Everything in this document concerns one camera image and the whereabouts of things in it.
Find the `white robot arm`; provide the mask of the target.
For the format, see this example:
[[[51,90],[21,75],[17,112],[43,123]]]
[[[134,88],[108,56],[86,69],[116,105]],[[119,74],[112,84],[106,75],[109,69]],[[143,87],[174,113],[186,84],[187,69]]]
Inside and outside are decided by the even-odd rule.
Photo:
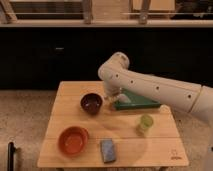
[[[108,97],[116,97],[122,89],[142,95],[161,104],[189,113],[213,126],[213,88],[129,70],[129,58],[114,53],[98,69]]]

